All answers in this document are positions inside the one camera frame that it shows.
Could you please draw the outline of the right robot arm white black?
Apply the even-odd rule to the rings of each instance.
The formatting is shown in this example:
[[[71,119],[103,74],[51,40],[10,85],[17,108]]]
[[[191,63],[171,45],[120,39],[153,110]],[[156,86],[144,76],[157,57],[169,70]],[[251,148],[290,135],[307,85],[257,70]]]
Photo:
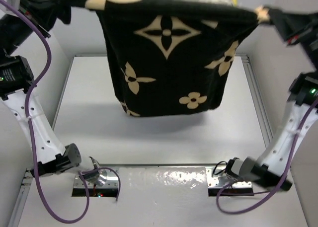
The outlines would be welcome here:
[[[318,14],[266,6],[259,7],[256,13],[261,23],[275,26],[288,46],[300,45],[314,71],[299,74],[291,84],[281,125],[259,158],[230,159],[225,169],[212,173],[212,177],[220,188],[238,181],[253,182],[268,191],[288,191],[292,186],[287,179],[291,161],[309,128],[318,120]]]

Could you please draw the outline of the black pillowcase with beige flowers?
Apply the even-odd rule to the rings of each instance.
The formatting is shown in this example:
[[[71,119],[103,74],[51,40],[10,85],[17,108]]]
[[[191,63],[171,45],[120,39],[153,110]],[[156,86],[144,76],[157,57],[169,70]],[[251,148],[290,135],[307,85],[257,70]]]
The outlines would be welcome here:
[[[217,109],[241,42],[267,9],[196,0],[56,0],[94,11],[115,96],[135,117]]]

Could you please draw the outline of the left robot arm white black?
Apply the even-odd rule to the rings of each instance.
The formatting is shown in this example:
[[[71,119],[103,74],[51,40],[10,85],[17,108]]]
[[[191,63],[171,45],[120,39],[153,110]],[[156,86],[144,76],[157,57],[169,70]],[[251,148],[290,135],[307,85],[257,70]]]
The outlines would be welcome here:
[[[0,99],[15,116],[32,149],[32,176],[66,172],[81,174],[92,182],[99,176],[97,161],[81,156],[75,144],[65,146],[60,142],[35,91],[40,77],[33,75],[25,57],[13,55],[35,33],[44,42],[47,71],[52,61],[49,31],[57,19],[70,23],[70,9],[50,0],[0,0],[0,7],[5,12],[0,20]]]

